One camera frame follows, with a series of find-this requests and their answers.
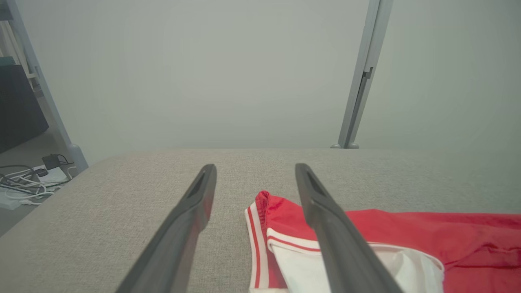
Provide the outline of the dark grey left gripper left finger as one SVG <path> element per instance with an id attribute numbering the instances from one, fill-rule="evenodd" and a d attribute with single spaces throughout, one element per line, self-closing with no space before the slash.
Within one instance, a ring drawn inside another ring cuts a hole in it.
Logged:
<path id="1" fill-rule="evenodd" d="M 118 293 L 184 293 L 199 234 L 211 215 L 214 164 L 201 168 L 120 283 Z"/>

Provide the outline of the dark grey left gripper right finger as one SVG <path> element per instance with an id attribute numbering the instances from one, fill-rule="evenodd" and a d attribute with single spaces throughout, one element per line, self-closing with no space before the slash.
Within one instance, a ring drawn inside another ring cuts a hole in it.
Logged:
<path id="1" fill-rule="evenodd" d="M 309 165 L 295 166 L 306 223 L 317 236 L 333 293 L 400 293 L 401 288 Z"/>

